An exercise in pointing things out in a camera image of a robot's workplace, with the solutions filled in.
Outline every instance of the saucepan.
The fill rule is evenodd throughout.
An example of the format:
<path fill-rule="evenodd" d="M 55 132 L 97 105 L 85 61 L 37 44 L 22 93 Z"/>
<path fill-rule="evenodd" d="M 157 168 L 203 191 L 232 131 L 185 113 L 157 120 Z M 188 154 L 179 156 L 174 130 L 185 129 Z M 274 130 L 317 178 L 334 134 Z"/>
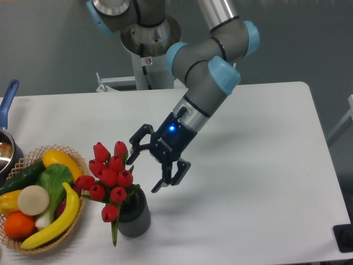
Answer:
<path fill-rule="evenodd" d="M 0 105 L 0 187 L 5 183 L 11 169 L 23 157 L 22 150 L 7 131 L 8 112 L 18 86 L 18 80 L 10 82 Z"/>

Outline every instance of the bouquet of tulips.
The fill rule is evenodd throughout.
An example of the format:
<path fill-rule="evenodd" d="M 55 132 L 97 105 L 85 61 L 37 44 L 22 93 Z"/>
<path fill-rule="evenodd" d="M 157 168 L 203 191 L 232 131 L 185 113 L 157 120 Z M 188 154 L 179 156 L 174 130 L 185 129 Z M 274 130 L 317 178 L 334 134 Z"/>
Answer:
<path fill-rule="evenodd" d="M 89 191 L 89 195 L 82 197 L 105 204 L 101 217 L 104 222 L 111 223 L 113 245 L 116 246 L 121 206 L 129 203 L 130 197 L 140 189 L 140 185 L 132 184 L 133 166 L 129 170 L 125 169 L 129 154 L 123 142 L 116 142 L 114 156 L 100 142 L 93 146 L 93 152 L 94 159 L 89 161 L 89 169 L 94 177 L 80 176 L 76 185 Z"/>

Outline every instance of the woven basket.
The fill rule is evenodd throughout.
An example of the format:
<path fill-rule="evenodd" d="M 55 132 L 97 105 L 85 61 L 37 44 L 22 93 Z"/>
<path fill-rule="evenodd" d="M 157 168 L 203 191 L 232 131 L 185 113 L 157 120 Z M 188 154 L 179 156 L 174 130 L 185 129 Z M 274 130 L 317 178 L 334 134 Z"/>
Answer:
<path fill-rule="evenodd" d="M 88 174 L 87 165 L 86 165 L 84 159 L 82 158 L 82 156 L 78 152 L 75 152 L 75 150 L 71 149 L 68 146 L 64 147 L 64 146 L 54 145 L 54 146 L 46 146 L 46 147 L 43 146 L 42 148 L 39 148 L 39 149 L 36 149 L 35 151 L 29 152 L 28 155 L 25 155 L 24 158 L 21 158 L 19 163 L 17 163 L 15 165 L 15 168 L 12 169 L 11 173 L 9 174 L 8 179 L 13 177 L 17 172 L 21 171 L 21 169 L 29 166 L 30 164 L 35 163 L 38 160 L 41 160 L 43 157 L 43 154 L 46 151 L 51 150 L 51 149 L 60 150 L 60 151 L 67 153 L 68 155 L 70 155 L 75 160 L 75 162 L 80 166 L 83 174 L 84 175 Z M 51 249 L 57 247 L 58 245 L 60 245 L 65 239 L 67 239 L 69 237 L 69 235 L 71 234 L 72 230 L 75 228 L 77 221 L 79 220 L 79 218 L 81 216 L 84 204 L 85 204 L 85 200 L 81 199 L 79 212 L 77 214 L 75 221 L 69 227 L 69 229 L 66 230 L 66 232 L 58 240 L 50 243 L 49 245 L 38 247 L 33 250 L 22 249 L 21 248 L 22 242 L 12 240 L 11 238 L 6 236 L 6 234 L 4 232 L 4 222 L 6 220 L 6 216 L 1 214 L 0 215 L 0 240 L 1 240 L 1 243 L 6 245 L 7 248 L 10 248 L 12 250 L 15 250 L 15 251 L 17 251 L 19 253 L 23 253 L 23 254 L 37 254 L 37 253 L 42 253 L 42 252 L 51 250 Z"/>

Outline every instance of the yellow pepper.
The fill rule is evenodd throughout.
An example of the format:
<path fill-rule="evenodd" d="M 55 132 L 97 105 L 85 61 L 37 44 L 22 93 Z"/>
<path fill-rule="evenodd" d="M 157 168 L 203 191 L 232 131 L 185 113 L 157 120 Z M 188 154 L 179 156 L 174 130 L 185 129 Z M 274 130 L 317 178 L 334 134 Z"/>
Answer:
<path fill-rule="evenodd" d="M 0 196 L 0 214 L 9 216 L 20 210 L 17 205 L 17 198 L 21 191 L 22 190 L 15 190 Z"/>
<path fill-rule="evenodd" d="M 66 182 L 62 184 L 66 190 L 66 206 L 63 213 L 52 224 L 28 237 L 21 244 L 24 250 L 39 247 L 65 232 L 75 221 L 79 211 L 79 196 Z"/>
<path fill-rule="evenodd" d="M 43 164 L 46 168 L 52 164 L 62 164 L 67 166 L 71 171 L 74 183 L 79 176 L 83 175 L 83 172 L 77 163 L 68 154 L 59 150 L 52 149 L 46 151 L 43 155 Z"/>

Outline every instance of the cucumber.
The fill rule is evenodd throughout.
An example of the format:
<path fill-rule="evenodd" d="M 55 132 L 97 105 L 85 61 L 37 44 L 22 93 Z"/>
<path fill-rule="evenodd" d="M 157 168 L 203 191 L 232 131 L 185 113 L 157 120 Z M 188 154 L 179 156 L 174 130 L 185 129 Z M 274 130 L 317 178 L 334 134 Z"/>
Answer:
<path fill-rule="evenodd" d="M 24 189 L 27 186 L 35 185 L 39 174 L 44 170 L 45 166 L 42 160 L 23 168 L 12 178 L 8 179 L 0 188 L 0 196 L 8 192 L 13 192 L 14 190 Z"/>

